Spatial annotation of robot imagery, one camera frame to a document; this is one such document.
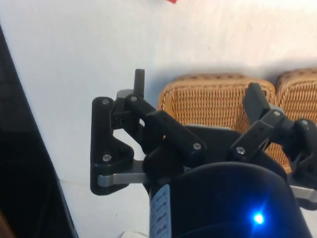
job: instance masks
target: white wall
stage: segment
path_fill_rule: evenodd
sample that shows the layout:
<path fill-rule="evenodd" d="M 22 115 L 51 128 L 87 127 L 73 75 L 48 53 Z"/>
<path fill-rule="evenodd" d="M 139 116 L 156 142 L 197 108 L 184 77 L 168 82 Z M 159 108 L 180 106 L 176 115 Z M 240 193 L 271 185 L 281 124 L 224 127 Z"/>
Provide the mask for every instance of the white wall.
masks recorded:
<path fill-rule="evenodd" d="M 95 97 L 132 87 L 136 68 L 146 70 L 146 99 L 155 105 L 164 85 L 188 72 L 274 81 L 317 65 L 316 10 L 315 0 L 0 0 L 0 24 L 79 235 L 112 238 L 148 226 L 141 186 L 109 197 L 89 192 Z"/>

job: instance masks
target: black plastic bracket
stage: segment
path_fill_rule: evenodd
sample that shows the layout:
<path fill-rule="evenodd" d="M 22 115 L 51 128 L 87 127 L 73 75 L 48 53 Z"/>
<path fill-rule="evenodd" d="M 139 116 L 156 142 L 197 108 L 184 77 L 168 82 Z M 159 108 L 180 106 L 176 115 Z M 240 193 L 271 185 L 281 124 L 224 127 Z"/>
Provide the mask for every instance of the black plastic bracket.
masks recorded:
<path fill-rule="evenodd" d="M 92 104 L 90 187 L 96 195 L 108 195 L 128 184 L 102 187 L 98 176 L 107 176 L 129 169 L 133 164 L 133 149 L 116 139 L 111 128 L 111 113 L 114 101 L 99 97 Z"/>

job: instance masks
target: woven basket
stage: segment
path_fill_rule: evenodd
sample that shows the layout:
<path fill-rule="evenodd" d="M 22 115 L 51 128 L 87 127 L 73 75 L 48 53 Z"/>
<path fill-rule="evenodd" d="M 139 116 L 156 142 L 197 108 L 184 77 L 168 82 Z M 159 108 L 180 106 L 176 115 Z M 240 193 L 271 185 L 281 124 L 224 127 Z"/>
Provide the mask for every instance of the woven basket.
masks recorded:
<path fill-rule="evenodd" d="M 291 120 L 306 118 L 317 123 L 317 68 L 286 72 L 277 82 L 274 104 L 283 108 Z M 272 144 L 267 153 L 290 172 L 281 147 Z"/>
<path fill-rule="evenodd" d="M 259 83 L 268 101 L 273 102 L 275 87 L 268 81 L 242 74 L 192 74 L 177 78 L 163 89 L 158 109 L 182 124 L 223 126 L 245 132 L 249 123 L 242 102 L 252 82 Z"/>

